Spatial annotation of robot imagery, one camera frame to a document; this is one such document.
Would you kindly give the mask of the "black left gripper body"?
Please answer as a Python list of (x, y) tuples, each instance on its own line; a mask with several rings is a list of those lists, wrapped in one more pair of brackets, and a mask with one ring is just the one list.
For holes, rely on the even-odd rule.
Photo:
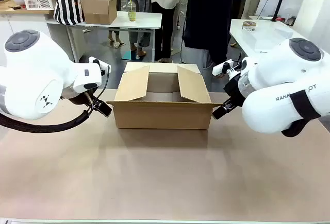
[(90, 106), (95, 99), (93, 95), (97, 88), (92, 88), (84, 93), (77, 93), (73, 88), (65, 88), (61, 93), (61, 99), (68, 99), (71, 103), (75, 105), (86, 105)]

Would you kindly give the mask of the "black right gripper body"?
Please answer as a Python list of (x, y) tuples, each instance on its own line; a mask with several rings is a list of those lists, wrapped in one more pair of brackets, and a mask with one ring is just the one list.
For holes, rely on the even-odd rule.
[(234, 76), (225, 85), (224, 91), (228, 94), (229, 99), (224, 103), (226, 106), (243, 106), (245, 97), (241, 94), (238, 88), (238, 81), (240, 79), (240, 73)]

